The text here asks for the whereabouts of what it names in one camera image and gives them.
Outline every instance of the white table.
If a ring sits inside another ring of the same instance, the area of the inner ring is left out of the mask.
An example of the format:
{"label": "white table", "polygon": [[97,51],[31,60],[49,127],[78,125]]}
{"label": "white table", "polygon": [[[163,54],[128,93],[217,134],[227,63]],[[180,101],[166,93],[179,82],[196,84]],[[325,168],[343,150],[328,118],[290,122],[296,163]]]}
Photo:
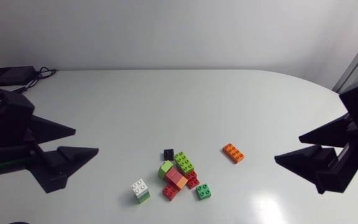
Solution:
{"label": "white table", "polygon": [[[298,136],[346,110],[337,94],[299,78],[255,70],[58,72],[25,93],[35,114],[76,135],[42,144],[98,147],[99,154],[45,194],[31,173],[0,176],[0,224],[358,223],[358,173],[344,194],[277,165],[307,147]],[[246,158],[221,151],[233,143]],[[157,177],[164,149],[184,151],[212,197],[183,189],[172,202]],[[131,184],[151,197],[138,204]]]}

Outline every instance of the black power adapter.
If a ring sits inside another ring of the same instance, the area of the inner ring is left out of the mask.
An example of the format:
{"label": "black power adapter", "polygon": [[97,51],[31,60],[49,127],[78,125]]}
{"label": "black power adapter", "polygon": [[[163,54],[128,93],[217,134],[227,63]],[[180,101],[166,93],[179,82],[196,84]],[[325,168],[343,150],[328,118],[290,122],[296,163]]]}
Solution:
{"label": "black power adapter", "polygon": [[27,85],[37,76],[33,66],[0,68],[0,86]]}

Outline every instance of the black cable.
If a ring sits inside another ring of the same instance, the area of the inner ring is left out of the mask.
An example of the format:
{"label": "black cable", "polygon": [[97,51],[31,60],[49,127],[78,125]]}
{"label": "black cable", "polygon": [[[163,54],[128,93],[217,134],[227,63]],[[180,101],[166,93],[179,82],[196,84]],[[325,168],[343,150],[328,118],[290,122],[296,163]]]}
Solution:
{"label": "black cable", "polygon": [[[49,75],[43,75],[43,73],[46,73],[46,72],[50,72]],[[49,77],[51,77],[52,75],[56,74],[56,72],[58,72],[57,69],[49,69],[49,68],[47,68],[47,67],[42,67],[42,68],[37,72],[35,78],[34,78],[33,80],[31,80],[31,81],[29,82],[29,84],[27,84],[27,86],[22,87],[22,88],[19,88],[19,89],[17,89],[17,90],[14,90],[14,92],[16,92],[16,93],[23,93],[23,92],[27,91],[29,88],[34,87],[34,86],[39,82],[39,80],[49,78]]]}

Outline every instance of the white wall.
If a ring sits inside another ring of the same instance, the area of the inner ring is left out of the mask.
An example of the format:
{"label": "white wall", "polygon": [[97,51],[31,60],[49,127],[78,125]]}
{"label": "white wall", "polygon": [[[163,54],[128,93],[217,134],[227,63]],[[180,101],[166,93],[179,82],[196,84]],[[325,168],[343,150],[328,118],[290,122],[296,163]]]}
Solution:
{"label": "white wall", "polygon": [[358,0],[0,1],[0,67],[252,68],[332,88]]}

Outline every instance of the dark green lego brick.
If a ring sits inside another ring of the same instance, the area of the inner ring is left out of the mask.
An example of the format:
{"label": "dark green lego brick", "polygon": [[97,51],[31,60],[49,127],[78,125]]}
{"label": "dark green lego brick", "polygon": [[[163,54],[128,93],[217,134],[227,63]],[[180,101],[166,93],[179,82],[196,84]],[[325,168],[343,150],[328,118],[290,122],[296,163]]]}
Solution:
{"label": "dark green lego brick", "polygon": [[164,179],[165,174],[168,172],[169,169],[173,166],[173,163],[171,161],[165,161],[162,166],[160,166],[160,169],[158,170],[158,176],[161,179]]}
{"label": "dark green lego brick", "polygon": [[139,203],[142,203],[142,202],[146,201],[146,199],[148,199],[149,197],[150,197],[150,192],[147,192],[146,194],[144,194],[143,196],[138,198]]}
{"label": "dark green lego brick", "polygon": [[209,190],[207,184],[203,184],[201,186],[198,186],[196,188],[196,191],[197,191],[197,194],[198,194],[198,198],[200,198],[200,200],[209,198],[211,196],[211,191]]}
{"label": "dark green lego brick", "polygon": [[186,175],[194,170],[193,164],[190,162],[184,152],[179,152],[178,154],[175,154],[173,159],[177,163],[178,170],[183,175]]}

